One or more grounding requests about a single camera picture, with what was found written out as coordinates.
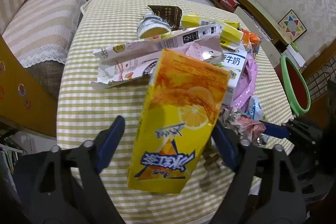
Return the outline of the pink plastic wrapper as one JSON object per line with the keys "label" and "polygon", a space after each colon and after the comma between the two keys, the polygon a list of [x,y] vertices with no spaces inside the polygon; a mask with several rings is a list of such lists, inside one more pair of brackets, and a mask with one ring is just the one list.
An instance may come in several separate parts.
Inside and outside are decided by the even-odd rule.
{"label": "pink plastic wrapper", "polygon": [[257,74],[258,65],[256,60],[248,53],[230,106],[246,111],[250,98],[255,92]]}

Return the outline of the yellow iced tea carton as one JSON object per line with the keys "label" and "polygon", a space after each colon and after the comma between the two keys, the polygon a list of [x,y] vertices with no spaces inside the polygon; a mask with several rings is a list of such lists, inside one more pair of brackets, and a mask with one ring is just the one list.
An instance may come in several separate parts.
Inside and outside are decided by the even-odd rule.
{"label": "yellow iced tea carton", "polygon": [[139,120],[128,187],[181,192],[216,124],[229,76],[205,61],[162,51]]}

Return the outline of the green red trash bin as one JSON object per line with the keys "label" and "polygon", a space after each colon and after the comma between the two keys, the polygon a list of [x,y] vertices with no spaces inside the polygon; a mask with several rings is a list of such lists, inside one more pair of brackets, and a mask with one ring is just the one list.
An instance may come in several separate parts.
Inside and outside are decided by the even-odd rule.
{"label": "green red trash bin", "polygon": [[280,57],[275,72],[284,88],[290,108],[295,116],[305,115],[310,110],[310,94],[302,74],[287,56]]}

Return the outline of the crumpled pink white paper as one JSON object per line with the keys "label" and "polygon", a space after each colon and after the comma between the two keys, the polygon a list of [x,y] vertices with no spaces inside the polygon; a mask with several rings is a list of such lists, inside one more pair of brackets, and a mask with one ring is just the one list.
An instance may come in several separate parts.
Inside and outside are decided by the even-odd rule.
{"label": "crumpled pink white paper", "polygon": [[253,120],[235,107],[223,107],[219,120],[225,128],[233,130],[240,139],[248,139],[253,144],[266,130],[262,122]]}

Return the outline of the blue white snack bag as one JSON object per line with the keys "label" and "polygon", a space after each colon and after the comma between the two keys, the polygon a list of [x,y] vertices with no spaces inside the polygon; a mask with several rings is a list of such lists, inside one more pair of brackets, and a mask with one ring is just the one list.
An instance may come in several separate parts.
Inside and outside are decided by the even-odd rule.
{"label": "blue white snack bag", "polygon": [[260,105],[258,96],[250,97],[249,104],[245,113],[256,121],[260,121],[264,118],[264,113]]}

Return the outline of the checkered yellow tablecloth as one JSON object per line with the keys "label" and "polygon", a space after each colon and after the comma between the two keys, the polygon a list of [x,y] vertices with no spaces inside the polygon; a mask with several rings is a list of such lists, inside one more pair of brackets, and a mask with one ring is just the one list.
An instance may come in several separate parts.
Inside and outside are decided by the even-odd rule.
{"label": "checkered yellow tablecloth", "polygon": [[139,40],[137,29],[150,6],[177,6],[185,14],[209,20],[246,21],[231,12],[186,0],[90,0],[64,67],[58,99],[56,135],[61,148],[74,148],[107,129],[117,116],[125,132],[109,166],[100,174],[126,223],[209,223],[221,204],[233,172],[221,160],[200,159],[178,194],[131,189],[127,171],[149,79],[137,77],[154,68],[153,52],[178,44],[175,38]]}

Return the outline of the flattened white pink carton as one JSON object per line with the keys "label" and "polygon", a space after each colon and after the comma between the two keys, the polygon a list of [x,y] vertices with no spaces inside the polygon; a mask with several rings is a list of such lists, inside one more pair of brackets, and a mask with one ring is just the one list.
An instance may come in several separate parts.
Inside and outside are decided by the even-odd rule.
{"label": "flattened white pink carton", "polygon": [[92,88],[105,90],[151,74],[163,50],[173,50],[200,61],[220,56],[219,38],[217,27],[209,25],[95,50],[98,69]]}

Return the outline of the white shoe box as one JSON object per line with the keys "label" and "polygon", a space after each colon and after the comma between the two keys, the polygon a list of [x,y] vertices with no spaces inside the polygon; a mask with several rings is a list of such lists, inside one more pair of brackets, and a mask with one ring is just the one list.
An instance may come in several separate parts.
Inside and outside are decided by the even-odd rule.
{"label": "white shoe box", "polygon": [[301,69],[305,66],[305,59],[291,45],[287,46],[282,55],[288,57],[297,69]]}

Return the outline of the white milk carton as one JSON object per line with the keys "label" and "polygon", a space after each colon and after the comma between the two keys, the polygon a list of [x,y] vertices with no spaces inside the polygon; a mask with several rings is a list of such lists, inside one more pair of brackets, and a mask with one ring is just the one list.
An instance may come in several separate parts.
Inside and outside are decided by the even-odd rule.
{"label": "white milk carton", "polygon": [[236,50],[223,48],[222,51],[225,59],[218,66],[230,73],[223,104],[230,105],[245,89],[244,68],[247,61],[247,51],[242,43]]}

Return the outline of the yellow cardboard box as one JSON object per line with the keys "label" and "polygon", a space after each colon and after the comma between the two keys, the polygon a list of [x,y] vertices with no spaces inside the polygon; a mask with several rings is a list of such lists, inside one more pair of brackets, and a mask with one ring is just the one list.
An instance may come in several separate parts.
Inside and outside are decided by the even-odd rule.
{"label": "yellow cardboard box", "polygon": [[1,39],[1,122],[55,137],[56,112],[57,100],[31,77]]}

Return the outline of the orange snack bag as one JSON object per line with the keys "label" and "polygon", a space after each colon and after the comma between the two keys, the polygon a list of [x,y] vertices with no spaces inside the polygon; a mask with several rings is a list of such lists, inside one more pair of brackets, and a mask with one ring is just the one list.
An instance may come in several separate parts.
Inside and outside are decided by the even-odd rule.
{"label": "orange snack bag", "polygon": [[241,41],[246,51],[258,53],[261,45],[261,37],[245,29],[242,29],[241,31],[243,32],[243,38]]}

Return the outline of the chinese checkers board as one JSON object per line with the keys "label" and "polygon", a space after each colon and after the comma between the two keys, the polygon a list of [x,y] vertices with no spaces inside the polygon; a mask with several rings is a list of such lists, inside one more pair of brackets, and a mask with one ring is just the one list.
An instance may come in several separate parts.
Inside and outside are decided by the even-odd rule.
{"label": "chinese checkers board", "polygon": [[278,25],[289,44],[295,42],[301,35],[307,32],[306,27],[293,10],[290,10],[278,22]]}

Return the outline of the yellow flattened box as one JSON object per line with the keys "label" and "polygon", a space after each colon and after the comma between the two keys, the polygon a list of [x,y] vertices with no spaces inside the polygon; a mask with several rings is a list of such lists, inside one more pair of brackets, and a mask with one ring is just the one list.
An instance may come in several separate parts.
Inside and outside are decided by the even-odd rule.
{"label": "yellow flattened box", "polygon": [[220,43],[223,47],[236,50],[243,39],[240,23],[232,20],[210,19],[196,14],[183,15],[181,24],[185,28],[215,25],[220,34]]}

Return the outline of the red books stack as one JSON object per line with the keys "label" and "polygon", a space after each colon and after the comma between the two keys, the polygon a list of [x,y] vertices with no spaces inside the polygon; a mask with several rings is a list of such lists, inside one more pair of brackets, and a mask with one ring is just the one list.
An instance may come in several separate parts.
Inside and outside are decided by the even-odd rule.
{"label": "red books stack", "polygon": [[219,3],[230,12],[234,12],[240,6],[240,2],[237,0],[220,0]]}

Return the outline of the dark brown wrapper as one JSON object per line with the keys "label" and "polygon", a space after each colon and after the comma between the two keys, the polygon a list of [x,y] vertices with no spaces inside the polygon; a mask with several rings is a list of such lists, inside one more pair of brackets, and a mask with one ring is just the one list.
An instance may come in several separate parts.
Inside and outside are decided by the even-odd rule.
{"label": "dark brown wrapper", "polygon": [[148,8],[156,15],[167,22],[173,31],[179,29],[182,9],[178,6],[148,5]]}

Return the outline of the long tv cabinet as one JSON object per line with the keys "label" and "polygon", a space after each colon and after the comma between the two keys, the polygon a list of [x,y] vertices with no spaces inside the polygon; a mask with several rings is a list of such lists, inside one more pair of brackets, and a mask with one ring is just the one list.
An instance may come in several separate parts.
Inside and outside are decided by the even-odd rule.
{"label": "long tv cabinet", "polygon": [[[210,0],[215,7],[226,10],[220,0]],[[276,67],[280,63],[281,54],[289,45],[276,20],[255,0],[237,0],[240,6],[233,12],[252,31],[262,35],[262,49],[270,63]]]}

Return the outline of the striped beige sofa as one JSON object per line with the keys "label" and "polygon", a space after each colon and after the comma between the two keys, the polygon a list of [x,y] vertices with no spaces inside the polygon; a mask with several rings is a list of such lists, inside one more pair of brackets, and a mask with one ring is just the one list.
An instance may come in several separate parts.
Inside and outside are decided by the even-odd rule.
{"label": "striped beige sofa", "polygon": [[54,98],[87,0],[1,0],[1,35],[29,74]]}

